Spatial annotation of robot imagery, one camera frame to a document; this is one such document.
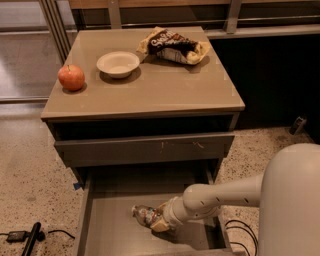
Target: cabinet top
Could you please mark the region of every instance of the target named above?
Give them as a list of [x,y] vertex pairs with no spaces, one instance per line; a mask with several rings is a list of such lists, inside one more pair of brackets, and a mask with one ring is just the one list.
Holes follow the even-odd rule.
[[[188,66],[136,52],[152,29],[80,31],[65,64],[80,66],[84,88],[64,90],[57,80],[42,120],[179,116],[241,111],[244,103],[211,47],[197,65]],[[208,41],[201,27],[170,28],[194,41]],[[136,54],[140,66],[125,79],[99,71],[98,59],[113,51]]]

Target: open drawer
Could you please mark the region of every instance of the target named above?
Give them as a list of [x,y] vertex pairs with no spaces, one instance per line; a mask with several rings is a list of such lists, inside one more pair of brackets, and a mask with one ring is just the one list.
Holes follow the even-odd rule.
[[232,132],[56,141],[67,167],[222,159]]
[[157,207],[181,195],[187,186],[208,183],[208,179],[201,161],[91,168],[74,255],[173,255],[206,250],[220,252],[210,255],[233,255],[226,248],[219,221],[193,221],[175,232],[157,234],[139,225],[131,213],[133,205]]

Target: small bowl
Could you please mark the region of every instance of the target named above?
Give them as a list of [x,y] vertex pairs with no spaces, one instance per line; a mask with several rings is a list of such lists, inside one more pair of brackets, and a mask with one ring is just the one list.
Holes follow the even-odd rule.
[[131,52],[111,52],[103,55],[97,62],[97,68],[112,78],[125,78],[140,64],[137,55]]

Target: crumpled packaging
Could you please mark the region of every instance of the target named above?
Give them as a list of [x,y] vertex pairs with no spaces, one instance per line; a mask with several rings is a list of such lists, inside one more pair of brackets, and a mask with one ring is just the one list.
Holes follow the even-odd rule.
[[155,27],[140,42],[137,51],[182,64],[196,65],[206,56],[210,47],[209,42],[192,41],[171,30]]

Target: apple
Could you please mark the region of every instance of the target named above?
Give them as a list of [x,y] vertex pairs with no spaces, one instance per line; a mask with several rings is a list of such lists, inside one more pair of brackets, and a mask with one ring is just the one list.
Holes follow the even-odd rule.
[[85,76],[80,67],[70,64],[60,68],[58,79],[63,88],[69,91],[77,91],[83,87]]

